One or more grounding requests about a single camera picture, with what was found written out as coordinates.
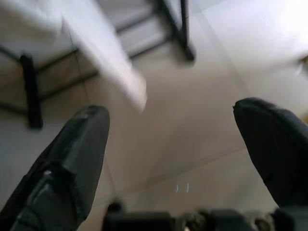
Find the black metal leg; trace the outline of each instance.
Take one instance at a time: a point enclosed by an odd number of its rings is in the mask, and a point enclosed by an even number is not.
[[[27,55],[22,55],[20,57],[20,63],[24,71],[29,125],[31,128],[42,128],[43,119],[32,58]]]
[[[171,14],[166,2],[164,0],[158,0],[159,6],[162,12],[167,17],[168,22],[171,25],[173,36],[178,41],[179,45],[181,46],[184,55],[188,61],[195,60],[195,54],[188,43],[189,35],[188,35],[188,17],[187,17],[187,0],[181,0],[181,19],[182,19],[182,26],[179,29],[173,15]]]

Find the metal frame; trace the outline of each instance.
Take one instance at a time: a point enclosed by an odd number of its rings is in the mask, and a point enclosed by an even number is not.
[[[176,40],[181,47],[181,50],[183,51],[183,54],[187,61],[194,61],[195,55],[194,51],[191,48],[191,45],[189,44],[189,29],[188,29],[188,10],[187,10],[187,0],[180,0],[181,5],[181,20],[182,24],[181,27],[178,28],[177,23],[174,19],[174,16],[170,12],[165,0],[157,0],[158,5],[157,7],[152,11],[150,15],[146,15],[145,17],[142,17],[138,20],[135,20],[132,23],[129,23],[127,25],[124,25],[123,27],[119,28],[117,33],[123,33],[126,30],[137,26],[140,23],[143,23],[153,16],[155,16],[158,13],[163,13],[169,22],[169,25],[172,29],[171,37],[166,37],[162,41],[159,41],[158,43],[145,48],[144,50],[137,52],[135,54],[130,55],[130,58],[133,59],[137,56],[140,56],[142,54],[145,54],[170,40]],[[31,128],[38,128],[41,129],[43,127],[43,119],[42,119],[42,113],[41,113],[41,107],[40,103],[44,100],[47,100],[54,95],[57,95],[58,93],[61,93],[69,88],[72,88],[86,80],[89,80],[95,76],[97,76],[98,72],[96,70],[91,71],[90,73],[87,73],[85,75],[80,75],[78,80],[75,80],[65,86],[61,86],[58,89],[54,89],[50,92],[45,93],[44,95],[39,96],[39,91],[37,87],[37,81],[36,81],[36,75],[38,73],[41,73],[48,68],[54,66],[55,64],[61,62],[62,60],[70,57],[71,55],[76,55],[78,52],[77,49],[74,49],[73,51],[70,51],[69,53],[66,53],[51,62],[48,62],[47,64],[43,65],[42,67],[39,67],[37,69],[34,68],[32,57],[26,54],[22,54],[20,57],[15,55],[13,52],[10,52],[4,47],[0,46],[0,53],[4,54],[8,58],[14,60],[18,64],[21,65],[23,69],[23,76],[24,76],[24,82],[25,82],[25,89],[26,89],[26,98],[27,98],[27,110],[18,108],[13,105],[9,105],[7,103],[0,102],[0,109],[15,113],[17,115],[27,116],[29,126]]]

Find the tiled floor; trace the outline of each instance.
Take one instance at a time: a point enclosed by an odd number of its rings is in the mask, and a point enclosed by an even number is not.
[[[145,0],[102,5],[116,26],[149,10]],[[300,0],[191,0],[197,61],[194,66],[179,62],[170,44],[135,59],[149,96],[141,115],[100,78],[45,102],[41,132],[1,112],[0,206],[63,124],[82,106],[101,104],[110,111],[111,128],[93,209],[80,230],[99,230],[106,205],[116,197],[130,210],[173,215],[201,206],[272,210],[275,203],[248,158],[232,106],[258,96],[307,115],[308,74],[298,64],[308,50],[307,10]],[[121,39],[133,51],[163,33],[152,20]],[[68,38],[61,40],[53,45],[59,51],[69,44]],[[35,54],[45,57],[54,50],[48,49]],[[45,89],[62,83],[43,78]],[[4,86],[13,90],[5,92]],[[0,88],[0,97],[24,104],[20,79],[1,80]]]

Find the dark object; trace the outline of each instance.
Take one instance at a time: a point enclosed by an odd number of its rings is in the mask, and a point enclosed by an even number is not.
[[[167,212],[127,213],[114,210],[119,204],[111,204],[103,221],[103,231],[253,231],[245,217],[234,210],[193,212],[172,218]]]
[[[308,205],[308,126],[292,112],[261,99],[234,106],[249,155],[279,206]]]
[[[272,214],[278,231],[305,231],[308,226],[307,207],[286,207]]]
[[[43,119],[39,104],[38,86],[33,66],[33,60],[30,56],[27,55],[22,55],[19,60],[24,71],[29,125],[31,128],[42,128]]]
[[[69,120],[7,201],[1,230],[76,230],[92,207],[108,131],[103,107],[89,106]]]

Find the white floor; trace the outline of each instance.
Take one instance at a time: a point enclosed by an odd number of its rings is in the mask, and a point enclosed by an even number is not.
[[[102,5],[116,26],[149,10],[144,0]],[[130,210],[173,215],[199,207],[272,210],[276,205],[248,157],[232,106],[257,96],[307,115],[308,74],[298,63],[308,53],[307,10],[302,0],[191,0],[196,63],[179,62],[170,44],[135,59],[149,96],[141,115],[100,78],[45,102],[43,131],[0,112],[0,206],[63,124],[82,106],[101,104],[110,111],[111,128],[93,209],[80,230],[99,230],[116,197]],[[131,52],[163,33],[152,20],[122,41]],[[64,36],[32,52],[39,62],[68,44]],[[42,88],[67,81],[51,76],[42,76]],[[21,78],[4,79],[0,99],[24,105]]]

